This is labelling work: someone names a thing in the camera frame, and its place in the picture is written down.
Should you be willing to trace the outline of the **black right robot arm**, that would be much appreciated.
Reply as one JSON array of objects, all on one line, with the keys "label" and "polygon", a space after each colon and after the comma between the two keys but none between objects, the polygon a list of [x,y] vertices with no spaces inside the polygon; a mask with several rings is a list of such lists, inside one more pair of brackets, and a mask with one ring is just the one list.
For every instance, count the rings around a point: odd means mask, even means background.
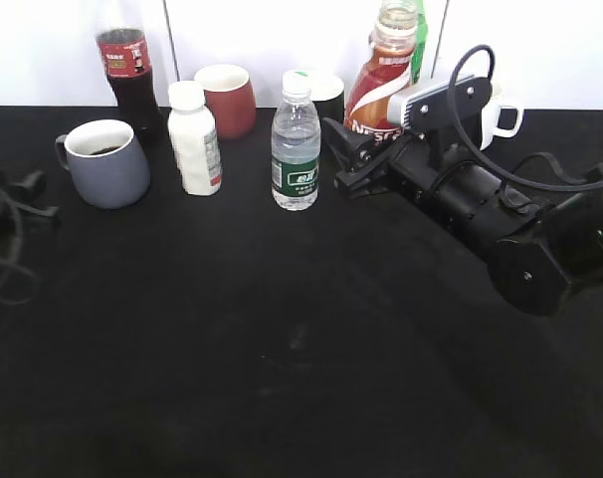
[{"label": "black right robot arm", "polygon": [[482,168],[446,132],[375,142],[325,118],[350,198],[397,192],[483,260],[494,288],[522,312],[550,316],[603,285],[603,190],[559,204],[528,197]]}]

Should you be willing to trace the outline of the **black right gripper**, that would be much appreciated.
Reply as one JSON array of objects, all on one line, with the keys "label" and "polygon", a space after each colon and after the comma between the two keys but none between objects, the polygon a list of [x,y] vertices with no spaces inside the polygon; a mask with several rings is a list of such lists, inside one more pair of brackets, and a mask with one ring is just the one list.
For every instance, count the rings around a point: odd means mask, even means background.
[{"label": "black right gripper", "polygon": [[348,199],[396,192],[420,209],[427,209],[448,168],[461,162],[461,147],[452,144],[444,152],[430,148],[425,138],[411,133],[380,145],[371,134],[359,133],[342,123],[322,119],[322,138],[340,169],[361,169],[377,161],[370,171],[339,171],[334,188]]}]

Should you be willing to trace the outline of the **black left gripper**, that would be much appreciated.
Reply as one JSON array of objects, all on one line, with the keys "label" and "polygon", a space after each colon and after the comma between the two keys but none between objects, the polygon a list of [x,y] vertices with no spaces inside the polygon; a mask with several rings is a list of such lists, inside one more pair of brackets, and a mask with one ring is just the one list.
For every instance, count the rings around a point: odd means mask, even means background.
[{"label": "black left gripper", "polygon": [[55,233],[61,225],[60,208],[41,207],[47,175],[37,169],[13,181],[0,169],[0,244],[21,249],[31,233]]}]

